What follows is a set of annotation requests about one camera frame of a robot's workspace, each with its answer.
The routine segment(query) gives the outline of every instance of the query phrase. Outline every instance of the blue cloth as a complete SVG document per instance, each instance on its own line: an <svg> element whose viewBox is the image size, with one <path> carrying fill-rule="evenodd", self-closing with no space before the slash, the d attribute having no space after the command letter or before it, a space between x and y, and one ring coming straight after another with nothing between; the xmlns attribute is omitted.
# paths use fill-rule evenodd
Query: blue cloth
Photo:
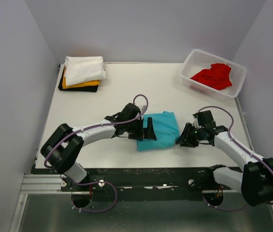
<svg viewBox="0 0 273 232"><path fill-rule="evenodd" d="M152 149L165 149L175 145L179 137L179 128L173 112L144 115L144 128L147 127L147 118L152 117L152 124L157 140L143 139L137 141L138 151L147 151Z"/></svg>

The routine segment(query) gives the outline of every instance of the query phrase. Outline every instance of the tabletop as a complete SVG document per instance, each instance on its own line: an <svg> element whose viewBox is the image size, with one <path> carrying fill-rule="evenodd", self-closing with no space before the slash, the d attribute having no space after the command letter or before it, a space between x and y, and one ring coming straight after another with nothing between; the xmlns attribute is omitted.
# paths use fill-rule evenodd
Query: tabletop
<svg viewBox="0 0 273 232"><path fill-rule="evenodd" d="M146 113L174 112L180 133L200 108L215 105L228 110L235 119L232 134L248 145L244 127L234 99L219 101L182 84L179 70L182 63L106 63L106 79L96 93L59 91L56 87L49 109L36 160L36 169L44 169L41 146L62 123L70 127L98 124L106 116L120 112L137 94L149 99ZM62 76L61 66L57 86ZM144 105L142 98L137 105ZM230 125L229 116L212 109L217 125ZM164 150L138 152L135 140L113 138L100 140L82 148L77 161L84 168L173 168L208 167L216 164L237 166L216 147L197 148L178 145Z"/></svg>

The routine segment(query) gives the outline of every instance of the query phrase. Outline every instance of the gray wall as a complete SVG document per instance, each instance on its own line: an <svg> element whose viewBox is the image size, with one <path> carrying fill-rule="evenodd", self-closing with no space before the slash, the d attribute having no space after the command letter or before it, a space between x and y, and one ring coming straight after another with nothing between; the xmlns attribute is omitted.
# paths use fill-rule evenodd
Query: gray wall
<svg viewBox="0 0 273 232"><path fill-rule="evenodd" d="M265 0L25 0L58 62L232 59Z"/></svg>
<svg viewBox="0 0 273 232"><path fill-rule="evenodd" d="M247 67L239 95L256 151L273 157L273 0L267 0L236 53Z"/></svg>
<svg viewBox="0 0 273 232"><path fill-rule="evenodd" d="M56 79L56 62L23 0L0 0L0 232L9 230Z"/></svg>

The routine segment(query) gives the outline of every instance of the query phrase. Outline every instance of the plastic basket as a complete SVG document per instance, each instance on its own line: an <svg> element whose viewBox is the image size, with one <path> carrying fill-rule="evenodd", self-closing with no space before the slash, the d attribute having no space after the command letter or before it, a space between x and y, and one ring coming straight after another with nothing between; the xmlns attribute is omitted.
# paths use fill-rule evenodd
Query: plastic basket
<svg viewBox="0 0 273 232"><path fill-rule="evenodd" d="M191 77L193 77L201 70L210 69L210 65L215 63L225 63L231 67L230 81L232 82L232 86L223 90L216 90L191 79ZM210 53L203 52L199 49L195 49L186 58L180 71L180 75L184 85L224 101L237 97L243 86L244 79L246 78L246 69L243 66L231 62L227 59L223 59Z"/></svg>

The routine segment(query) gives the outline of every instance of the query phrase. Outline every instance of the red cloth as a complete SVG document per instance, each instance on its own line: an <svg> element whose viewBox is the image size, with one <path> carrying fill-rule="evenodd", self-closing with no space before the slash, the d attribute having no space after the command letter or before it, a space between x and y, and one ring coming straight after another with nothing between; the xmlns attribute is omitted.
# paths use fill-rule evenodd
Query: red cloth
<svg viewBox="0 0 273 232"><path fill-rule="evenodd" d="M203 69L191 79L217 90L232 86L229 78L230 66L226 64L212 64L211 66L211 69Z"/></svg>

